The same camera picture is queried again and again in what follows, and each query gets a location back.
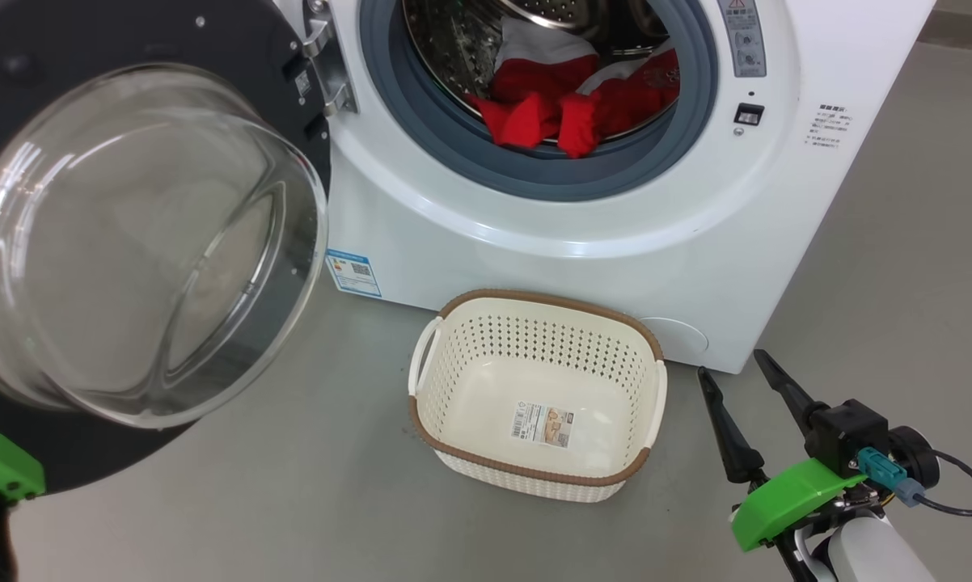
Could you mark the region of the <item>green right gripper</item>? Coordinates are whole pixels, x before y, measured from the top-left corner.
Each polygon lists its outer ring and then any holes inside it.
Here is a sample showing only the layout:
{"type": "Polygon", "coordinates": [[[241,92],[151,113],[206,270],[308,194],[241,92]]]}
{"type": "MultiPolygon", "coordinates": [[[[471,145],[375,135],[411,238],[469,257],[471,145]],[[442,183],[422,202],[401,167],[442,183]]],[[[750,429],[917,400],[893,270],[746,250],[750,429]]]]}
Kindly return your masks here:
{"type": "MultiPolygon", "coordinates": [[[[810,397],[767,350],[755,349],[753,357],[768,386],[781,395],[794,424],[801,433],[810,433],[812,415],[826,410],[826,403],[810,397]]],[[[822,461],[807,459],[766,482],[763,457],[748,445],[724,405],[720,387],[704,367],[698,368],[698,386],[703,391],[727,480],[735,485],[761,485],[748,494],[731,520],[731,531],[742,551],[749,552],[764,542],[773,542],[797,521],[867,479],[864,473],[842,478],[822,461]]]]}

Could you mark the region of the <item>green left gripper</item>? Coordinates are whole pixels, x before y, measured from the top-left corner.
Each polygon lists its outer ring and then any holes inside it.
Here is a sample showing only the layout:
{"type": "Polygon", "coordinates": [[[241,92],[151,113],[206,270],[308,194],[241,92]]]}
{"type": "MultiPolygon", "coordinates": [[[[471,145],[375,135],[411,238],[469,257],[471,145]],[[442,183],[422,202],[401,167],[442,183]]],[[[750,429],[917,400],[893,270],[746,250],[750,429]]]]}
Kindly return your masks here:
{"type": "Polygon", "coordinates": [[[32,500],[45,493],[41,463],[0,433],[1,500],[32,500]]]}

